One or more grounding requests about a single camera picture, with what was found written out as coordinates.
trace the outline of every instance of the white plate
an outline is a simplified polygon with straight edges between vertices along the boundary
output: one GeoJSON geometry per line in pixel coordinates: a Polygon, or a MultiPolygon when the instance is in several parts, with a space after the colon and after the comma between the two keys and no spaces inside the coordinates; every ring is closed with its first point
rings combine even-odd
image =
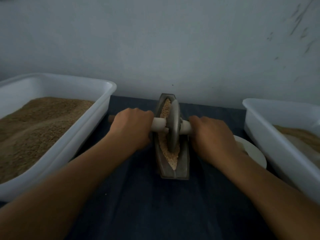
{"type": "Polygon", "coordinates": [[[263,168],[267,168],[267,161],[265,156],[254,144],[251,144],[249,141],[235,135],[234,135],[234,138],[236,141],[239,141],[242,143],[245,151],[257,164],[259,164],[263,168]]]}

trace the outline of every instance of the forearm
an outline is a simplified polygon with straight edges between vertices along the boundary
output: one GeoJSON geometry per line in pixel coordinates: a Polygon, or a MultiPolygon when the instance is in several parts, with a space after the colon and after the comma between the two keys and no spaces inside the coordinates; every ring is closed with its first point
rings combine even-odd
{"type": "Polygon", "coordinates": [[[120,138],[107,135],[0,209],[0,239],[63,239],[90,194],[131,153],[120,138]]]}
{"type": "Polygon", "coordinates": [[[319,206],[249,156],[226,158],[220,170],[250,198],[279,239],[319,238],[319,206]]]}

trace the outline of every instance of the white wall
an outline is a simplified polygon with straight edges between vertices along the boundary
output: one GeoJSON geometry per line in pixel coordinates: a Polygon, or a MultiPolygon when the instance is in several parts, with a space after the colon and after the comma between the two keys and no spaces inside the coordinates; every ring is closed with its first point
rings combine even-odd
{"type": "Polygon", "coordinates": [[[114,81],[120,96],[320,104],[320,0],[2,0],[0,32],[1,79],[50,72],[114,81]]]}

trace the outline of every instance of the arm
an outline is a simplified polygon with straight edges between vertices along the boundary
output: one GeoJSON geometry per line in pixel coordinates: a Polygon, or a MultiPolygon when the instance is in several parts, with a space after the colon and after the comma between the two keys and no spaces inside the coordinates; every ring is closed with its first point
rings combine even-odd
{"type": "Polygon", "coordinates": [[[279,239],[319,239],[320,207],[316,203],[239,151],[223,121],[196,116],[189,121],[195,151],[250,198],[279,239]]]}
{"type": "Polygon", "coordinates": [[[98,185],[149,141],[151,111],[126,109],[96,145],[0,209],[0,239],[63,239],[98,185]]]}

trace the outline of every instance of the stone grinder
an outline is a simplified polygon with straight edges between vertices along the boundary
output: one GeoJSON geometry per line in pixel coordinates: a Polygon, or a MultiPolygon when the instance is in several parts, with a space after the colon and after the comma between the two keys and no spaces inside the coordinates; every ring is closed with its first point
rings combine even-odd
{"type": "MultiPolygon", "coordinates": [[[[108,121],[112,123],[114,117],[114,115],[110,115],[108,117],[108,121]]],[[[151,131],[153,132],[155,156],[160,176],[163,179],[188,180],[190,168],[188,135],[192,134],[192,129],[188,121],[182,120],[179,103],[173,94],[161,94],[158,105],[154,112],[151,131]],[[166,119],[159,118],[166,99],[169,99],[171,102],[169,116],[166,119]],[[172,169],[162,153],[157,135],[159,132],[164,132],[167,134],[167,146],[170,152],[174,151],[177,143],[179,142],[180,152],[178,155],[177,168],[175,170],[172,169]]]]}

